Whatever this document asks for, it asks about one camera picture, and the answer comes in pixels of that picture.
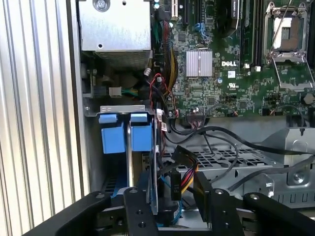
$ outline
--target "green circuit board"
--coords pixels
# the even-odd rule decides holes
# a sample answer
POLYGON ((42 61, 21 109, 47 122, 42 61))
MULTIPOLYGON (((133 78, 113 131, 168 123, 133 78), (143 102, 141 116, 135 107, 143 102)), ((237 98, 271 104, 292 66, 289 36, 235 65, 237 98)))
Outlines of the green circuit board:
MULTIPOLYGON (((225 117, 229 108, 237 111, 239 117, 261 116, 262 109, 270 110, 281 105, 297 106, 303 113, 307 113, 307 106, 301 104, 301 97, 312 88, 291 90, 280 88, 276 70, 272 65, 264 64, 261 71, 254 66, 244 68, 244 63, 252 64, 254 57, 254 21, 255 12, 253 0, 244 0, 241 3, 240 14, 242 19, 238 29, 229 37, 217 36, 216 2, 214 0, 202 1, 202 19, 207 34, 206 40, 201 39, 194 30, 194 24, 183 26, 179 11, 177 18, 172 18, 172 32, 174 35, 174 50, 179 64, 179 75, 173 88, 176 97, 176 109, 179 117, 187 114, 199 113, 208 117, 225 117), (187 51, 212 52, 212 76, 187 77, 186 56, 187 51), (222 62, 231 62, 222 66, 222 62), (225 106, 212 110, 214 105, 225 106)), ((274 0, 275 5, 283 6, 286 0, 274 0)), ((293 0, 292 5, 299 5, 307 0, 293 0)), ((194 18, 194 5, 189 10, 189 19, 194 18)), ((277 69, 281 81, 298 85, 311 82, 312 78, 305 63, 278 63, 277 69)))

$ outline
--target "cpu socket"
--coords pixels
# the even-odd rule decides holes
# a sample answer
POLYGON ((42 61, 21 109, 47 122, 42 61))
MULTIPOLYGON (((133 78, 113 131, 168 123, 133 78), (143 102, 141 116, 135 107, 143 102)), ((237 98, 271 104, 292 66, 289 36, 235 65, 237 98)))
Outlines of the cpu socket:
POLYGON ((310 71, 312 83, 292 85, 281 82, 277 70, 278 62, 291 61, 297 64, 306 63, 308 12, 306 3, 298 6, 276 6, 269 2, 264 21, 263 52, 267 64, 275 67, 280 87, 291 90, 313 88, 314 79, 310 71))

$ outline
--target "side panel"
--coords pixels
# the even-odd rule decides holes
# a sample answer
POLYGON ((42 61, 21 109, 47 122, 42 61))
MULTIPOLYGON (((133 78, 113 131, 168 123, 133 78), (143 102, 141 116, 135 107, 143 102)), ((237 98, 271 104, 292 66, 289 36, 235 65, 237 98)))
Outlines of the side panel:
POLYGON ((89 191, 66 2, 0 0, 1 236, 27 232, 89 191))

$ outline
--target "motherboard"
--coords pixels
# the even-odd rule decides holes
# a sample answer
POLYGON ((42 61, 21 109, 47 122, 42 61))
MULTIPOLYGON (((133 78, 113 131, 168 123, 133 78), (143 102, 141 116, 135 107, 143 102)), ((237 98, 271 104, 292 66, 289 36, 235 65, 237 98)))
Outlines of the motherboard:
POLYGON ((179 68, 175 106, 169 106, 180 118, 295 112, 283 105, 308 113, 314 101, 312 1, 161 1, 171 14, 179 68))

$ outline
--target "dell logo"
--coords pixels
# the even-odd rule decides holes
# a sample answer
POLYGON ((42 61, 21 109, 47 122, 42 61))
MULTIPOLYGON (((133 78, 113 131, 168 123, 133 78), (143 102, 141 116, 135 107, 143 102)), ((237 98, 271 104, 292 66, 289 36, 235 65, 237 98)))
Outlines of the dell logo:
POLYGON ((236 61, 222 61, 222 66, 237 66, 236 61))

